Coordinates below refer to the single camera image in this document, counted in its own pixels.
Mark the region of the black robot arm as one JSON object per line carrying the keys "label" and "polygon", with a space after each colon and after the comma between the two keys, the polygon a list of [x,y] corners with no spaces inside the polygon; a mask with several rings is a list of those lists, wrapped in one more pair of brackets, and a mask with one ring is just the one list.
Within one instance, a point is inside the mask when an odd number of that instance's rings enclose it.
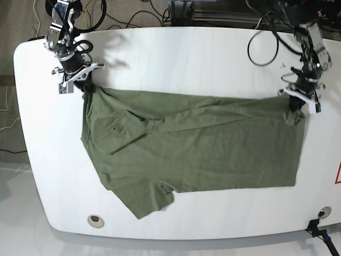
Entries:
{"label": "black robot arm", "polygon": [[90,55],[93,44],[88,40],[75,40],[82,33],[75,27],[75,20],[83,11],[81,2],[47,1],[46,6],[51,8],[52,22],[44,47],[60,63],[51,71],[59,79],[59,93],[73,93],[74,87],[93,93],[92,71],[99,67]]}
{"label": "black robot arm", "polygon": [[331,68],[331,57],[323,43],[323,37],[318,25],[319,1],[280,1],[289,24],[293,27],[293,36],[301,44],[301,69],[291,68],[297,75],[294,83],[289,83],[282,90],[289,95],[289,109],[299,111],[305,104],[309,112],[315,114],[321,111],[319,81],[324,72]]}

